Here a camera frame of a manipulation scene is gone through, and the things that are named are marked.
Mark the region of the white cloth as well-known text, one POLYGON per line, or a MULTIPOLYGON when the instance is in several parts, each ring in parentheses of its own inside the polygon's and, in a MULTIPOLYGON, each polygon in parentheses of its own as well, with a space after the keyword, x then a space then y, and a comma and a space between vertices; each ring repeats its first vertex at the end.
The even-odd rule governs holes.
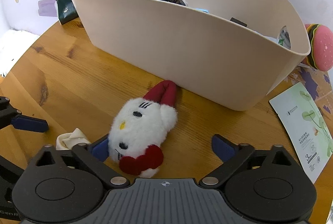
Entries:
POLYGON ((79 143, 91 144, 85 134, 76 128, 73 132, 60 134, 56 139, 56 150, 69 150, 79 143))

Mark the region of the white kitty plush toy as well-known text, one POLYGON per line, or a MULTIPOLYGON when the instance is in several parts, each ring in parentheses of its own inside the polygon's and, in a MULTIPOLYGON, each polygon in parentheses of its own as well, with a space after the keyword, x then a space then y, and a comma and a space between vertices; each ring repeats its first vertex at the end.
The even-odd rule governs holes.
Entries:
POLYGON ((164 161, 161 149, 177 123, 177 86, 165 80, 141 98, 128 100, 108 135, 108 154, 128 175, 151 178, 164 161))

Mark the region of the white green snack bag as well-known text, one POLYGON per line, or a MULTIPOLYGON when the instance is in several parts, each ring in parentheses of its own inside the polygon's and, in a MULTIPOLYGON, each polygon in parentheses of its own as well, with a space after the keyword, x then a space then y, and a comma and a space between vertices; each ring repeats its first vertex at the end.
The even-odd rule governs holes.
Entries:
POLYGON ((286 26, 284 26, 281 29, 277 38, 273 38, 273 37, 270 37, 270 36, 265 36, 265 38, 267 38, 268 40, 273 41, 276 44, 281 45, 282 47, 285 47, 289 50, 291 49, 290 36, 289 36, 289 33, 288 33, 288 30, 287 30, 286 26))

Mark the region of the dark brown small box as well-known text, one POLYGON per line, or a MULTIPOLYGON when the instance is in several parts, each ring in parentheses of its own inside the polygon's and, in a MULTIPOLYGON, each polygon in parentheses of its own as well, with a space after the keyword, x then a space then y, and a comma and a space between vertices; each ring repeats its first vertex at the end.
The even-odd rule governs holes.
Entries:
POLYGON ((240 20, 238 20, 238 19, 236 19, 236 18, 233 18, 233 17, 232 17, 230 20, 231 20, 232 22, 238 24, 238 25, 241 25, 241 26, 247 27, 247 24, 246 24, 246 23, 244 23, 244 22, 242 22, 242 21, 240 21, 240 20))

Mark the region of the cartoon bear tissue pack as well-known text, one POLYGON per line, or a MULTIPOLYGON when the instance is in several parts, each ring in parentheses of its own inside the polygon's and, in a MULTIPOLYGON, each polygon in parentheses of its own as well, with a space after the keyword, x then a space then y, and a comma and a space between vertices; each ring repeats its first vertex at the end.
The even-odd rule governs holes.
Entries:
POLYGON ((195 8, 195 10, 201 11, 201 12, 205 12, 205 13, 209 13, 208 10, 206 9, 201 9, 201 8, 195 8))

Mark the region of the dark green tissue pack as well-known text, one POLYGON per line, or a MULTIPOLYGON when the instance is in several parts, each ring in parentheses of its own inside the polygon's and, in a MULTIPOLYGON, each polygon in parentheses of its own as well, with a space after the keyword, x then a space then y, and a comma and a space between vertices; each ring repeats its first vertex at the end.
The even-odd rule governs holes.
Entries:
POLYGON ((78 13, 72 0, 56 0, 56 4, 58 7, 58 19, 61 25, 78 18, 78 13))

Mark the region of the beige plastic storage bin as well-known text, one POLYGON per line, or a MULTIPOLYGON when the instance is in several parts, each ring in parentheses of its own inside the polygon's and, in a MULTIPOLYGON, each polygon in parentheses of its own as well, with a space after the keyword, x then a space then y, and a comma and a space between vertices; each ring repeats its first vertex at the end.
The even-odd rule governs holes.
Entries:
POLYGON ((289 0, 72 2, 94 46, 236 111, 253 107, 311 51, 289 0), (290 50, 265 38, 284 26, 290 50))

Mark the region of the pink burger plush toy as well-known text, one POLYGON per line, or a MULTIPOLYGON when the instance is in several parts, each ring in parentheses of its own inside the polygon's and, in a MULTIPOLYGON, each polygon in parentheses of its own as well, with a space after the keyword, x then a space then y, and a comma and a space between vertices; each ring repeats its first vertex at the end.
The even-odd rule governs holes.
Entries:
POLYGON ((302 63, 320 71, 329 71, 333 65, 332 30, 322 24, 306 24, 305 27, 311 52, 302 63))

